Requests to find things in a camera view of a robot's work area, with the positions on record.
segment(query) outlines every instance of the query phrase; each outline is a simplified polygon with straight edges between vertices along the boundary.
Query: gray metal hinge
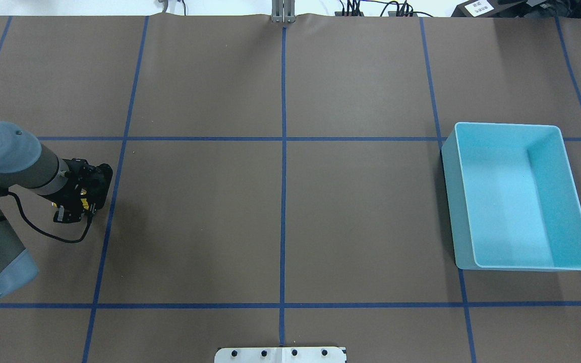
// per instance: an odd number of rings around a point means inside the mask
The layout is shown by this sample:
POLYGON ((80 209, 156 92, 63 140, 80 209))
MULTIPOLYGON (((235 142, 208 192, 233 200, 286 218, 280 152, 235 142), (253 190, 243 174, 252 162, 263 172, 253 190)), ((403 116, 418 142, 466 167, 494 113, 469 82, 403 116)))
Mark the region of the gray metal hinge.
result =
POLYGON ((295 0, 272 0, 273 23, 294 23, 295 22, 295 0))

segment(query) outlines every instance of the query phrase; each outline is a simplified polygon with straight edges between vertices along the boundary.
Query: white mounting plate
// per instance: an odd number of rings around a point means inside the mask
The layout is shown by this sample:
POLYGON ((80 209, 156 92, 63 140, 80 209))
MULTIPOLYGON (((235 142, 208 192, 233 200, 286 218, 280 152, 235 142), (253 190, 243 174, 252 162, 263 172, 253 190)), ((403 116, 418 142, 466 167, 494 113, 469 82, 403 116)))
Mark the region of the white mounting plate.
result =
POLYGON ((346 363, 346 348, 222 348, 216 352, 214 363, 346 363))

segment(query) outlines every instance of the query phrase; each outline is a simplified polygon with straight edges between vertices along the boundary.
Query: gray table surface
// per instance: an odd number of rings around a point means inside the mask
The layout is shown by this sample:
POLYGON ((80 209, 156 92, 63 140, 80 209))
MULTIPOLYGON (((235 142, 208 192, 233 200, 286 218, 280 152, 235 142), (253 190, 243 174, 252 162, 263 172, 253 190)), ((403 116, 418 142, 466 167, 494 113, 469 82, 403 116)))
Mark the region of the gray table surface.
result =
POLYGON ((40 269, 0 361, 581 361, 581 272, 456 268, 439 154, 556 125, 581 201, 579 19, 0 18, 2 119, 116 173, 76 245, 0 200, 40 269))

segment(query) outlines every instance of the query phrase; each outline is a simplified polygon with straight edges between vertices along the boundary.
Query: blue bin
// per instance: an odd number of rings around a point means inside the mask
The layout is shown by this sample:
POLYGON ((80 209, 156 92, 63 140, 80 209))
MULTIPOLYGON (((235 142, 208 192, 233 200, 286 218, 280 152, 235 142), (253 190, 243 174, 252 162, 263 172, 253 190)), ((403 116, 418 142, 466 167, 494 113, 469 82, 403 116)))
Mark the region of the blue bin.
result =
POLYGON ((581 270, 581 208, 559 128, 459 122, 442 154, 459 268, 581 270))

